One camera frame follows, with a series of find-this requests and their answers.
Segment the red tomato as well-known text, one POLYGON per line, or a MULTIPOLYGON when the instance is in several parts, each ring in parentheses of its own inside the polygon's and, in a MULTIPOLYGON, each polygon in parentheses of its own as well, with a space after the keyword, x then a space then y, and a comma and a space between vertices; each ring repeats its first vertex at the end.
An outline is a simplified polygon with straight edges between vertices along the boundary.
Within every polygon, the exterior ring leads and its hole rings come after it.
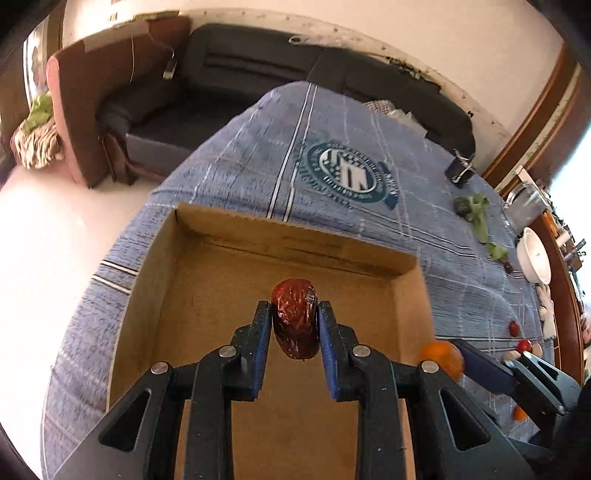
POLYGON ((532 352, 533 351, 533 345, 532 345, 532 343, 528 339, 521 339, 518 342, 517 346, 516 346, 516 350, 519 353, 532 352))

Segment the large wrinkled red date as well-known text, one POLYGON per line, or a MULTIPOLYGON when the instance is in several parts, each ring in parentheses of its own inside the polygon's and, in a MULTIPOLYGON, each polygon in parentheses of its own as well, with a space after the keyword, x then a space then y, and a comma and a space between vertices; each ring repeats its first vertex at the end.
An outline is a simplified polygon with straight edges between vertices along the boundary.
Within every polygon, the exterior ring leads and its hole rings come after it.
POLYGON ((271 293, 271 317, 276 341, 294 360, 310 360, 320 350, 318 295, 307 279, 283 280, 271 293))

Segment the large orange mandarin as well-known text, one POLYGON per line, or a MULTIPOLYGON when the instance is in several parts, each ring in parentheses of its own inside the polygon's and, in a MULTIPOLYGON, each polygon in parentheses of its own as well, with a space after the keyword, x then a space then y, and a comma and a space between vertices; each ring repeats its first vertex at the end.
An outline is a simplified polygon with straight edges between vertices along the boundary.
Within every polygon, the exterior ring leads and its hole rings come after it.
POLYGON ((460 381, 464 375, 464 357, 449 341, 437 340, 425 344, 421 349, 419 360, 436 362, 456 382, 460 381))

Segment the small red date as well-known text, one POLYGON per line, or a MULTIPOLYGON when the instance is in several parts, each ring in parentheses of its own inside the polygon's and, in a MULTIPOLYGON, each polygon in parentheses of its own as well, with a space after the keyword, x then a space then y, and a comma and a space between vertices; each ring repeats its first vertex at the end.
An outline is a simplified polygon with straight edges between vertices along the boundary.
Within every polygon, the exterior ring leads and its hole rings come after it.
POLYGON ((512 320, 509 323, 509 333, 512 337, 519 337, 520 336, 520 325, 517 321, 512 320))

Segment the white work glove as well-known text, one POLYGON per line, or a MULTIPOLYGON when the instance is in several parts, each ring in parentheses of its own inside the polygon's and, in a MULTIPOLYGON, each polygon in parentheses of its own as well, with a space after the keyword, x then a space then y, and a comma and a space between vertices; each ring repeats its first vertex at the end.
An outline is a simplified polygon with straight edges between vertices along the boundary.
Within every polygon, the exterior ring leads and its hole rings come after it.
POLYGON ((540 303, 539 316, 543 323, 544 339, 553 340, 557 336, 557 329, 550 287, 545 284, 538 284, 535 289, 540 303))

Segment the white bowl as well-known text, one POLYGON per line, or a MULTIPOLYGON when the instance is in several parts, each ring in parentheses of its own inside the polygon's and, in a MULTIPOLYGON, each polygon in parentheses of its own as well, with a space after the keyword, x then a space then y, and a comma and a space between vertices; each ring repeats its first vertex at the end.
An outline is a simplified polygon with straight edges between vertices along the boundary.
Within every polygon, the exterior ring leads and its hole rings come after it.
POLYGON ((517 258, 526 280, 532 284, 549 285, 551 266, 544 245, 530 227, 526 227, 517 244, 517 258))

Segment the cardboard box tray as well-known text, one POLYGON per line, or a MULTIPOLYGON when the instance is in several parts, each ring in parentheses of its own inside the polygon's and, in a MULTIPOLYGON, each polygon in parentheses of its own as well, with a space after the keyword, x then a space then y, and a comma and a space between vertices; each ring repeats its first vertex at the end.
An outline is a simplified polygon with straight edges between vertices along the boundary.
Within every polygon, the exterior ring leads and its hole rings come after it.
POLYGON ((322 302, 356 337, 416 364, 435 337, 418 260, 353 238, 214 208, 166 214, 131 290, 108 399, 154 363, 196 362, 228 344, 259 302, 273 307, 256 401, 232 405, 238 479, 351 479, 355 403, 332 400, 311 313, 322 302))

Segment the clear glass jar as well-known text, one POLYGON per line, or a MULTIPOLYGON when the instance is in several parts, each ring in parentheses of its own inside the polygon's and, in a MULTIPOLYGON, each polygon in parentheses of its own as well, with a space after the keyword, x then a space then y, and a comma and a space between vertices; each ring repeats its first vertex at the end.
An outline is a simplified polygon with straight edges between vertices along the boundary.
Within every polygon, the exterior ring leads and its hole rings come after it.
POLYGON ((536 218, 550 209, 550 203, 535 183, 521 182, 508 194, 503 206, 506 225, 520 236, 536 218))

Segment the small black adapter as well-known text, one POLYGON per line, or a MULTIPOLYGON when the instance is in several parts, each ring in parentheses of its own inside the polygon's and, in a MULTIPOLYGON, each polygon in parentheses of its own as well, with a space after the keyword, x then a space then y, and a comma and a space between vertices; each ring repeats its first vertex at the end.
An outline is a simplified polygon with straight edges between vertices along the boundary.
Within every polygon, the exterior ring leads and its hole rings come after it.
POLYGON ((454 212, 462 217, 467 218, 472 213, 470 201, 466 197, 456 197, 453 201, 454 212))

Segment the green leafy vegetable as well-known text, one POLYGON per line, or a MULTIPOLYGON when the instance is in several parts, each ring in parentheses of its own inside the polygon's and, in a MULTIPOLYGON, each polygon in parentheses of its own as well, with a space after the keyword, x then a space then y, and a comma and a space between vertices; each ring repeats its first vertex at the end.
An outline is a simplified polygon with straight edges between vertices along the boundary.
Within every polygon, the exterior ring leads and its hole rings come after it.
POLYGON ((472 225, 473 233, 477 240, 485 245, 489 257, 496 262, 505 263, 508 261, 508 250, 501 244, 490 239, 489 228, 486 222, 486 213, 490 204, 488 198, 479 192, 476 195, 468 196, 469 212, 466 215, 467 221, 472 225))

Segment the blue plaid tablecloth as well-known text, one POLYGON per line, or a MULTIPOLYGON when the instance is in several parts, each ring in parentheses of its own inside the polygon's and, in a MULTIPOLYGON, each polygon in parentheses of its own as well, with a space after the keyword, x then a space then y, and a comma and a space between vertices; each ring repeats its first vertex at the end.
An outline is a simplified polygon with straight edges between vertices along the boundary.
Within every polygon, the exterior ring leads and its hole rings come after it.
POLYGON ((82 298, 50 380, 44 477, 154 363, 216 360, 288 277, 310 280, 339 322, 401 363, 435 338, 501 358, 511 320, 541 342, 533 286, 454 212, 453 160, 307 82, 218 128, 150 194, 82 298))

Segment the black device with antenna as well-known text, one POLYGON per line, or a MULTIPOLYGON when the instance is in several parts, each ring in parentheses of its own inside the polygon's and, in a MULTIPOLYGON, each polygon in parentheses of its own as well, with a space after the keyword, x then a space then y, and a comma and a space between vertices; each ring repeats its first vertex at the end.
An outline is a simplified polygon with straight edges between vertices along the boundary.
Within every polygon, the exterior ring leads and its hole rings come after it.
POLYGON ((455 149, 454 159, 445 170, 446 178, 457 188, 463 188, 474 174, 473 157, 466 157, 455 149))

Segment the wooden sideboard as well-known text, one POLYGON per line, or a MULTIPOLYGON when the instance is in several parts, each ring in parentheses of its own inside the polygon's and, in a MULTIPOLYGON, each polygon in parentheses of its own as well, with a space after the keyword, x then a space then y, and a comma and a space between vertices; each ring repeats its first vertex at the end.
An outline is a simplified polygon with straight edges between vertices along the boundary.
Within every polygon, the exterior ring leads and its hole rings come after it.
POLYGON ((521 168, 550 195, 554 212, 536 217, 530 225, 547 248, 552 268, 558 338, 544 351, 554 353, 566 373, 583 380, 584 335, 578 318, 583 307, 567 274, 574 265, 581 276, 590 272, 590 246, 581 248, 585 255, 580 259, 565 260, 564 255, 590 241, 590 161, 577 157, 590 128, 590 77, 565 43, 550 59, 550 72, 542 76, 533 99, 482 176, 506 199, 521 181, 515 173, 521 168))

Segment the black leather sofa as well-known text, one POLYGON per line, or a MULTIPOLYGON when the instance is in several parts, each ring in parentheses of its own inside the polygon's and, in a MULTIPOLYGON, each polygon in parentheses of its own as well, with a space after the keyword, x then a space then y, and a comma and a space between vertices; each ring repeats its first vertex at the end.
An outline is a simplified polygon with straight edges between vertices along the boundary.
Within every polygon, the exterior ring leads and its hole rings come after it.
POLYGON ((224 24, 190 34, 170 79, 155 71, 110 93, 96 124, 136 174, 166 177, 267 92, 297 81, 362 103, 388 100, 446 150, 476 151, 469 115, 439 85, 349 49, 297 46, 284 32, 224 24))

